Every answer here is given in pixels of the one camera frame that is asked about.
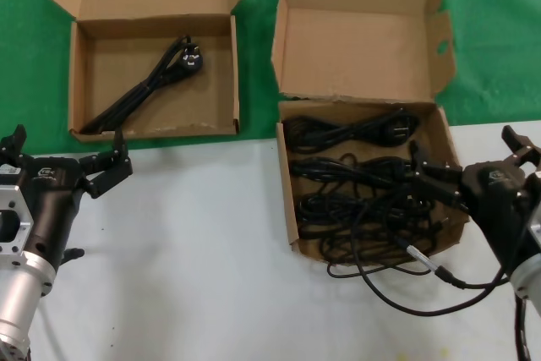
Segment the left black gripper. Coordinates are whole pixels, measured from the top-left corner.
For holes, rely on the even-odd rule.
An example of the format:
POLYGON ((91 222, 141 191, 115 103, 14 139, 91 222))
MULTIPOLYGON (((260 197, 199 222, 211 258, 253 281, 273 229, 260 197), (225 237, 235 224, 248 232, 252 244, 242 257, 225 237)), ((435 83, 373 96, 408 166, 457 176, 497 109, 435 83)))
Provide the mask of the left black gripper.
POLYGON ((26 137, 18 124, 1 139, 1 210, 11 213, 1 226, 1 242, 57 270, 84 191, 97 199, 131 176, 133 167, 120 128, 109 151, 79 161, 23 155, 26 137))

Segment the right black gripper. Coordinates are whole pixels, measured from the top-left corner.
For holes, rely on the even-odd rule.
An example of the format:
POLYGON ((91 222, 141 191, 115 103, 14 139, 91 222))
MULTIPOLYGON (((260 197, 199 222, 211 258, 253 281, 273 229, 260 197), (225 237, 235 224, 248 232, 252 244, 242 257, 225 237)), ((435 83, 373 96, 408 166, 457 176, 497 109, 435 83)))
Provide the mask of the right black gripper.
POLYGON ((504 273, 509 276, 524 261, 540 253, 527 230, 538 194, 526 188, 521 166, 540 171, 540 148, 527 136, 505 125, 501 138, 511 154, 504 161, 462 167, 438 163, 417 142, 409 143, 412 184, 418 194, 459 211, 478 225, 504 273))

